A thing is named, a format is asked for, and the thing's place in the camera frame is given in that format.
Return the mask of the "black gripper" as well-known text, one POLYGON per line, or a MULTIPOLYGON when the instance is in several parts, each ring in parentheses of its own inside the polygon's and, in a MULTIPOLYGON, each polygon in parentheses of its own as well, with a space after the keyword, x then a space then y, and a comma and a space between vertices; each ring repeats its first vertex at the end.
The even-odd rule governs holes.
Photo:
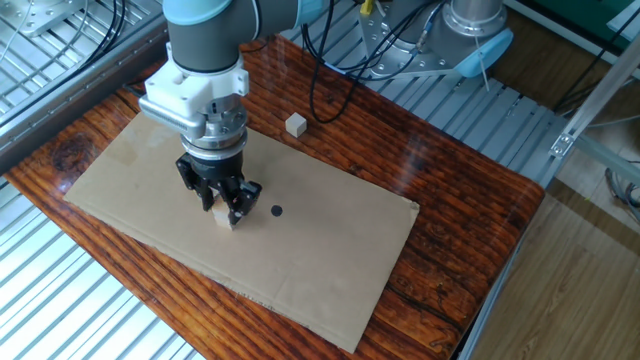
POLYGON ((194 189, 204 211, 215 203, 215 195, 209 185, 219 181, 219 193, 229 209, 229 222, 236 225, 256 205, 262 186, 246 181, 242 173, 243 153, 222 160, 204 160, 184 153, 176 167, 188 189, 194 189))

